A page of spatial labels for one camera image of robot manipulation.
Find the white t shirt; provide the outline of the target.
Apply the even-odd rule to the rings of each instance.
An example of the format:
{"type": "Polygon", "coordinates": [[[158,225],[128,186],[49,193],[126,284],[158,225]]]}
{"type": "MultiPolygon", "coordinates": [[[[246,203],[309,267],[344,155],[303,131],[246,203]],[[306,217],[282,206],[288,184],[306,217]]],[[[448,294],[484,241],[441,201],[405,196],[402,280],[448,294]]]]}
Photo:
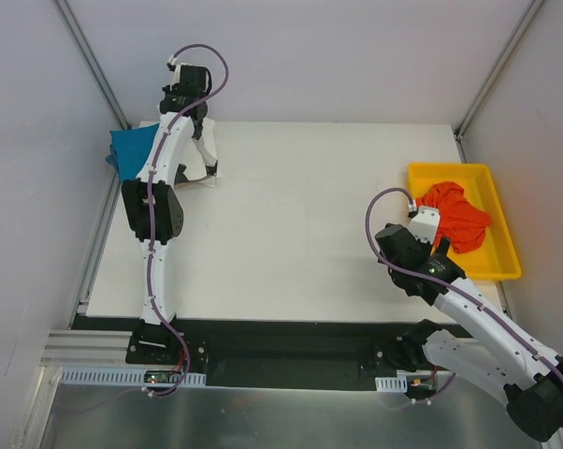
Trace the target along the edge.
{"type": "Polygon", "coordinates": [[[203,121],[200,139],[191,139],[185,146],[175,175],[174,186],[179,187],[194,182],[214,186],[219,178],[219,158],[214,138],[216,122],[203,121]]]}

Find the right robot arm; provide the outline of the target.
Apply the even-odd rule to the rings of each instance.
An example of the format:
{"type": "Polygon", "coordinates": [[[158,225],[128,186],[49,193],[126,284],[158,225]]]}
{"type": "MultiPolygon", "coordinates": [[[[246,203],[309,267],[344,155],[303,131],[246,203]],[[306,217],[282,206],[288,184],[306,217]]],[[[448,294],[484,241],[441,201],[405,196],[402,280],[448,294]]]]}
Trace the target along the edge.
{"type": "Polygon", "coordinates": [[[563,355],[496,308],[447,255],[418,241],[401,224],[368,233],[369,246],[395,286],[451,317],[476,341],[460,342],[425,319],[385,350],[387,362],[415,371],[445,368],[502,404],[528,437],[548,442],[563,430],[563,355]]]}

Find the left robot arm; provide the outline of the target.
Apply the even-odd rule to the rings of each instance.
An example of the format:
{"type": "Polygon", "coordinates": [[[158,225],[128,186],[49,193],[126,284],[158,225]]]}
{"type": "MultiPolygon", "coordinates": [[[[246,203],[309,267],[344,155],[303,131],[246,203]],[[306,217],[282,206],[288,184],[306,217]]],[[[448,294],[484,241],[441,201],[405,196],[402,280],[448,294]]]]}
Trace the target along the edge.
{"type": "Polygon", "coordinates": [[[181,156],[190,142],[201,142],[212,89],[204,66],[168,65],[173,79],[163,88],[160,120],[152,149],[137,176],[122,186],[127,220],[139,241],[144,274],[142,312],[128,342],[129,364],[173,365],[184,362],[183,346],[172,330],[176,317],[176,238],[184,223],[174,192],[182,173],[181,156]]]}

